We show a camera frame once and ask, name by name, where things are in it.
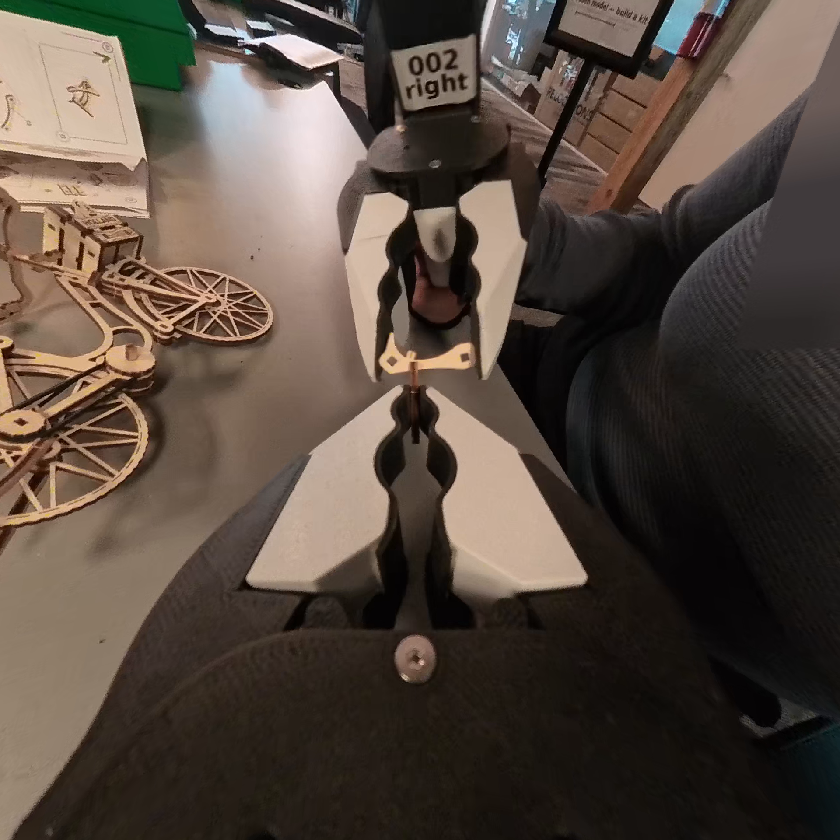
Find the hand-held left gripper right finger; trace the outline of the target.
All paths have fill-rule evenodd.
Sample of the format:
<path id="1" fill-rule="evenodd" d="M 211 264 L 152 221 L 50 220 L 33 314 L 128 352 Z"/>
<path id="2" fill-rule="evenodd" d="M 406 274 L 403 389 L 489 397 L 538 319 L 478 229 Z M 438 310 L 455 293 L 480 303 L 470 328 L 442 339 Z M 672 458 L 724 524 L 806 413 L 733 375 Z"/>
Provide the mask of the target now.
<path id="1" fill-rule="evenodd" d="M 581 587 L 588 575 L 519 451 L 435 388 L 434 432 L 455 457 L 442 512 L 451 590 L 474 608 Z"/>

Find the red fire extinguisher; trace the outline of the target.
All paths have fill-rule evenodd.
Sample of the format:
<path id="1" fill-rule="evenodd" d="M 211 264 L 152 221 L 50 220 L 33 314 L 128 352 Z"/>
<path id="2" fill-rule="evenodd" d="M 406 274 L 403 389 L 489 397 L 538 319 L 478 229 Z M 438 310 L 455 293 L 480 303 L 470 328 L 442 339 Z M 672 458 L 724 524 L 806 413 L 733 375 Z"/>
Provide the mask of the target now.
<path id="1" fill-rule="evenodd" d="M 705 1 L 694 16 L 675 54 L 676 58 L 698 60 L 706 52 L 721 26 L 729 1 Z"/>

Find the wooden support post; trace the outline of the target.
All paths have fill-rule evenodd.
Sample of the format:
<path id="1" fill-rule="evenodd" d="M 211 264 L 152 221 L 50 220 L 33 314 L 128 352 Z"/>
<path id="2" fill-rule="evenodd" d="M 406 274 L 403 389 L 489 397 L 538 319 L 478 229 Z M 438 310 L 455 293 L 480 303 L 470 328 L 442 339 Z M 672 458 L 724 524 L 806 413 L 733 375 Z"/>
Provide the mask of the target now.
<path id="1" fill-rule="evenodd" d="M 630 212 L 667 153 L 736 55 L 769 1 L 730 1 L 699 59 L 675 58 L 636 129 L 585 212 Z"/>

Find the cardboard boxes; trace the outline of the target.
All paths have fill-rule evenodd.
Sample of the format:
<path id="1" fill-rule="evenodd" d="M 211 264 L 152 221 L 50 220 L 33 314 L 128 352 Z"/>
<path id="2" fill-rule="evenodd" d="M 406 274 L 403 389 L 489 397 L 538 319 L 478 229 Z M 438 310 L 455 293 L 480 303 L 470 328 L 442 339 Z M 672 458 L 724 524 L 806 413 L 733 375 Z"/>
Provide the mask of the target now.
<path id="1" fill-rule="evenodd" d="M 587 82 L 563 140 L 608 172 L 643 117 L 673 56 L 654 46 L 635 78 L 597 67 Z M 553 130 L 583 61 L 560 50 L 542 70 L 535 118 Z"/>

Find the person's torso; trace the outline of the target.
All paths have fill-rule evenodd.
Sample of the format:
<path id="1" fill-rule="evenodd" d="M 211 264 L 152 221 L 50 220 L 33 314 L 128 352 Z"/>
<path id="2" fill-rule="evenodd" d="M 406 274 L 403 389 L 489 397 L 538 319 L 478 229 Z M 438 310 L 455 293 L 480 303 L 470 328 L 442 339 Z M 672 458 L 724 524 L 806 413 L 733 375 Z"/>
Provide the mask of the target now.
<path id="1" fill-rule="evenodd" d="M 838 350 L 742 345 L 770 209 L 701 252 L 658 320 L 587 356 L 568 470 L 714 658 L 838 718 Z"/>

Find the wooden part sheet stack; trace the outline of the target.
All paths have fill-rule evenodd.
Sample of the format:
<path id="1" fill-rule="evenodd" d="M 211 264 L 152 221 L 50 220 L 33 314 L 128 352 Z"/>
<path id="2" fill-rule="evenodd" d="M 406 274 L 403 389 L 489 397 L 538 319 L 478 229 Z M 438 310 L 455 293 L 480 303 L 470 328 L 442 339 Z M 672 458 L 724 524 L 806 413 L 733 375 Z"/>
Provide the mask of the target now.
<path id="1" fill-rule="evenodd" d="M 3 151 L 1 187 L 21 210 L 41 213 L 47 205 L 81 202 L 121 217 L 150 217 L 148 163 L 69 161 Z"/>

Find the wooden crank-shaped model part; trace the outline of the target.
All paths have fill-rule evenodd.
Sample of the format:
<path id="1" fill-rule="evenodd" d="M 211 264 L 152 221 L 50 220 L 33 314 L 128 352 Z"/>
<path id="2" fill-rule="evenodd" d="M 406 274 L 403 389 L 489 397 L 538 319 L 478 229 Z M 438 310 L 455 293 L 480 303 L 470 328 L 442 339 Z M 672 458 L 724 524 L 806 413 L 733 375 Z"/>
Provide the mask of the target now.
<path id="1" fill-rule="evenodd" d="M 414 350 L 404 350 L 396 341 L 394 332 L 388 335 L 379 365 L 389 375 L 419 376 L 426 371 L 464 371 L 476 364 L 476 354 L 470 342 L 457 344 L 436 356 L 420 358 Z"/>

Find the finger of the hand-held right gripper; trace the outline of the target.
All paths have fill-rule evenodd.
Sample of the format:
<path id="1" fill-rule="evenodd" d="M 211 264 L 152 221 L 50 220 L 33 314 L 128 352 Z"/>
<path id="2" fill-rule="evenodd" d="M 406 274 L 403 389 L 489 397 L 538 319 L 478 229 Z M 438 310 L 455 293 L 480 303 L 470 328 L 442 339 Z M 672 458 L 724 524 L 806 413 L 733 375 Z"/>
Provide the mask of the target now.
<path id="1" fill-rule="evenodd" d="M 343 257 L 353 324 L 362 361 L 373 382 L 393 332 L 392 311 L 401 295 L 399 259 L 392 246 L 407 231 L 409 205 L 393 193 L 343 195 Z"/>
<path id="2" fill-rule="evenodd" d="M 527 242 L 509 180 L 482 182 L 459 199 L 469 231 L 470 337 L 481 380 L 490 378 L 515 298 Z"/>

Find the person's right forearm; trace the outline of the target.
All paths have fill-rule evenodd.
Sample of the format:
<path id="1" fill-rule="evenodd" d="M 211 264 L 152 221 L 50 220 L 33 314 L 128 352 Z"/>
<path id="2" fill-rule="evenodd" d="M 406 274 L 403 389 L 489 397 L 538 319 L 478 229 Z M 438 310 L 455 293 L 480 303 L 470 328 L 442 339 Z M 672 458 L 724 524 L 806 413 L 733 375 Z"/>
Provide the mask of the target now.
<path id="1" fill-rule="evenodd" d="M 774 197 L 812 90 L 808 86 L 713 173 L 678 189 L 659 211 L 582 216 L 541 199 L 516 304 L 562 316 L 612 308 L 627 319 L 655 314 L 709 247 Z"/>

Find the person's legs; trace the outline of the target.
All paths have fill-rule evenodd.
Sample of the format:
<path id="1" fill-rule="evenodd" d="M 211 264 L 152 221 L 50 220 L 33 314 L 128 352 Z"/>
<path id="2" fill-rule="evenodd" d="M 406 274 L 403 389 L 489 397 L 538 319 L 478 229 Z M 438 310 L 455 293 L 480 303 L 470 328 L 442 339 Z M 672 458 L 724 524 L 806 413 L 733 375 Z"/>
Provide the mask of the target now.
<path id="1" fill-rule="evenodd" d="M 839 725 L 825 716 L 761 728 L 741 716 L 788 812 L 810 838 L 839 838 Z"/>

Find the white instruction booklet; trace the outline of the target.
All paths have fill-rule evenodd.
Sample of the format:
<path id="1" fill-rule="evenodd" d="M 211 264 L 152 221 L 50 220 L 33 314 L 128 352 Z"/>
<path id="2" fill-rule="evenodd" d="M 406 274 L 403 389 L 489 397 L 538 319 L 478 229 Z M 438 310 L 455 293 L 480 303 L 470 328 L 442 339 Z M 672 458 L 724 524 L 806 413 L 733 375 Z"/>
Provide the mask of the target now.
<path id="1" fill-rule="evenodd" d="M 1 80 L 3 151 L 132 171 L 146 160 L 116 37 L 2 11 Z"/>

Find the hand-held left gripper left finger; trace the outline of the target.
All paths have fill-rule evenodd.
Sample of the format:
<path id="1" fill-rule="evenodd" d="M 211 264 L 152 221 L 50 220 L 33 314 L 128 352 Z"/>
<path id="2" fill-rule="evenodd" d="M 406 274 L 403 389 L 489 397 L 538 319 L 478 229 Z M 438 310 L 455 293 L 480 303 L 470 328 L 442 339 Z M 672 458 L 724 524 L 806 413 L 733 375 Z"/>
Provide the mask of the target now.
<path id="1" fill-rule="evenodd" d="M 312 450 L 245 577 L 260 591 L 402 594 L 393 484 L 405 468 L 397 386 Z"/>

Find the person's right hand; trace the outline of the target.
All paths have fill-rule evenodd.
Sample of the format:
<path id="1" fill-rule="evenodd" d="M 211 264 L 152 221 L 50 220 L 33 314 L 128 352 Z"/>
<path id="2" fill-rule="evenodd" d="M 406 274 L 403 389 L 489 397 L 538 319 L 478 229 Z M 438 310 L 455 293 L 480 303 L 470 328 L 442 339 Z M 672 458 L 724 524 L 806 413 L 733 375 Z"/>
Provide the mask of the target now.
<path id="1" fill-rule="evenodd" d="M 432 283 L 419 246 L 414 252 L 414 283 L 413 291 L 408 293 L 408 309 L 415 320 L 438 331 L 455 328 L 470 313 L 470 305 L 449 287 Z"/>

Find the wooden bicycle model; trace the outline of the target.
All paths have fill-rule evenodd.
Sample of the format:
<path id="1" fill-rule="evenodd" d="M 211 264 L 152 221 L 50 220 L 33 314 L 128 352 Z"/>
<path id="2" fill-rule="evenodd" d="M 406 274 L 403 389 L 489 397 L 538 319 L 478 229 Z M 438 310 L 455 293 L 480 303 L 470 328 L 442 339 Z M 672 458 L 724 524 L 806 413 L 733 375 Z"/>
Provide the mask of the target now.
<path id="1" fill-rule="evenodd" d="M 100 339 L 67 355 L 2 335 L 2 547 L 15 530 L 112 494 L 140 467 L 151 431 L 136 397 L 154 388 L 157 344 L 252 343 L 275 320 L 268 300 L 229 274 L 153 267 L 142 234 L 81 202 L 45 206 L 41 250 L 26 254 L 13 240 L 21 213 L 2 191 L 2 262 L 17 293 L 2 302 L 2 322 L 32 301 L 25 273 L 42 272 Z"/>

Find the green plastic bin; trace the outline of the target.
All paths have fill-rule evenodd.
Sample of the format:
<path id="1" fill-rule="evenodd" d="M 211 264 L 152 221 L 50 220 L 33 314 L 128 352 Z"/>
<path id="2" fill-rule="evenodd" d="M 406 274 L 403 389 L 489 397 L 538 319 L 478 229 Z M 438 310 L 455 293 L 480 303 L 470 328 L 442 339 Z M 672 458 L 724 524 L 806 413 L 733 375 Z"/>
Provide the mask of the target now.
<path id="1" fill-rule="evenodd" d="M 177 1 L 47 1 L 50 19 L 119 38 L 132 82 L 179 91 L 196 64 L 193 35 Z"/>

